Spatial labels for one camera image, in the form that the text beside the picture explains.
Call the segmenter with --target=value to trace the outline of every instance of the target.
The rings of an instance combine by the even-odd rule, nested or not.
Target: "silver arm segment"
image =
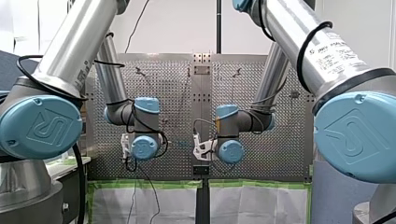
[[[97,60],[107,63],[118,62],[112,35],[106,36],[102,46],[99,48]],[[128,97],[120,67],[96,63],[95,68],[105,95],[106,104],[116,104],[126,101]]]
[[[93,60],[118,12],[116,0],[76,1],[34,77],[79,97]]]
[[[261,84],[257,90],[252,107],[270,113],[276,104],[276,94],[286,79],[288,59],[277,43],[273,43],[268,55]]]
[[[301,46],[309,33],[316,29],[322,21],[303,0],[263,2],[264,4],[259,6],[258,0],[252,1],[251,6],[247,8],[247,13],[260,26],[258,10],[261,9],[265,26],[287,55],[292,66],[296,68]],[[331,49],[336,44],[344,45],[343,50],[347,51],[349,58],[346,58],[343,52]],[[322,53],[327,49],[332,51],[330,58],[325,58],[328,55]],[[371,70],[371,67],[359,60],[358,56],[331,28],[325,28],[317,32],[310,41],[303,60],[304,82],[318,98],[346,80],[369,70]]]
[[[118,62],[112,35],[106,36],[99,48],[97,60],[106,63]],[[115,125],[134,125],[134,117],[130,116],[133,113],[132,102],[128,101],[120,67],[100,62],[95,64],[95,68],[105,95],[105,118]]]

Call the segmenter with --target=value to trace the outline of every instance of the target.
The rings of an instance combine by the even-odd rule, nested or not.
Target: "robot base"
[[[7,224],[62,224],[63,201],[62,184],[55,182],[46,195],[0,207],[0,220]]]

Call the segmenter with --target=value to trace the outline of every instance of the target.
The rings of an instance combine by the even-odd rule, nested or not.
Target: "white fabric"
[[[306,189],[211,188],[211,224],[305,224]]]
[[[152,224],[195,224],[196,189],[156,189],[161,213]],[[134,208],[127,223],[134,189],[96,189],[93,224],[149,224],[158,211],[152,189],[136,189]]]

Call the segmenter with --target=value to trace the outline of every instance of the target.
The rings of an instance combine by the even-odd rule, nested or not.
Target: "white label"
[[[338,75],[348,67],[366,64],[339,35],[329,33],[327,36],[330,38],[328,43],[317,45],[307,51],[307,54],[315,58],[316,68],[328,75]]]

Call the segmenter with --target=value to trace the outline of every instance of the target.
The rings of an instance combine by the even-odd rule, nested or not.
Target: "green tape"
[[[151,181],[155,189],[198,189],[202,187],[202,181]],[[117,179],[100,180],[88,182],[88,217],[89,224],[92,224],[93,217],[93,196],[97,189],[152,189],[147,180]]]
[[[306,183],[305,188],[308,190],[308,202],[306,202],[306,224],[311,224],[312,184]]]
[[[96,189],[131,189],[136,184],[137,189],[151,189],[147,180],[118,179],[118,180],[101,180],[90,181],[88,183],[88,215],[89,224],[92,224],[93,216],[93,195]],[[202,187],[202,181],[152,181],[155,189],[198,189]],[[312,185],[309,183],[294,182],[277,182],[247,179],[211,179],[209,180],[210,188],[240,188],[244,186],[271,188],[271,189],[306,189],[306,224],[311,224],[311,203],[312,203]]]
[[[210,188],[237,188],[243,186],[263,187],[271,189],[306,189],[305,183],[299,182],[278,182],[278,181],[262,181],[262,180],[209,180]]]

